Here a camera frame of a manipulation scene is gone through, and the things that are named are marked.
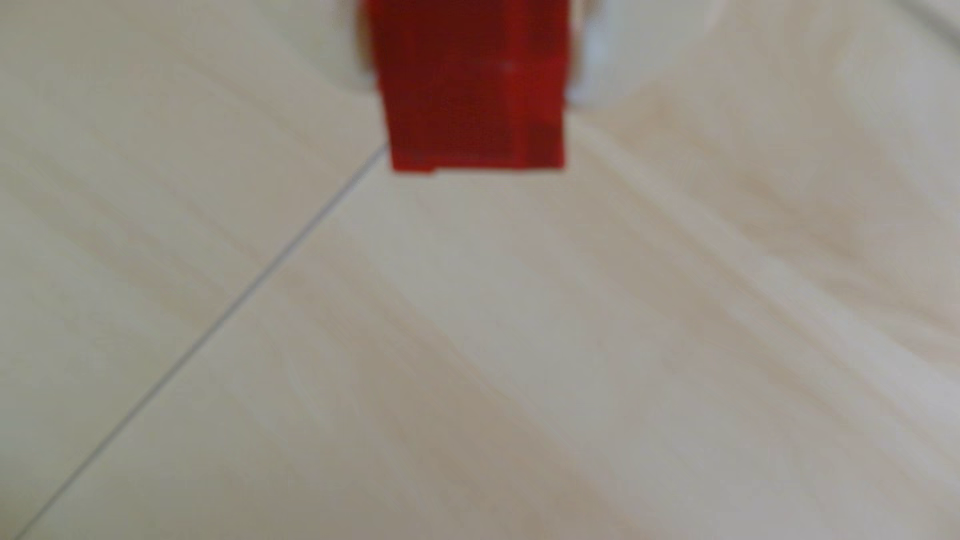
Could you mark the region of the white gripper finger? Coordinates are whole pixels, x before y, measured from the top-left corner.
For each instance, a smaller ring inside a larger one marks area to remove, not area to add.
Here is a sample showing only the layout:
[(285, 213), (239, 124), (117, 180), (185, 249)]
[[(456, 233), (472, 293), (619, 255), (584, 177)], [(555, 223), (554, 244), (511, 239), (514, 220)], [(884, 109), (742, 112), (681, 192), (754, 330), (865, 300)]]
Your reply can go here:
[(374, 91), (369, 18), (361, 1), (255, 1), (271, 27), (327, 80), (347, 91)]
[(605, 106), (651, 83), (699, 43), (723, 1), (572, 1), (570, 106)]

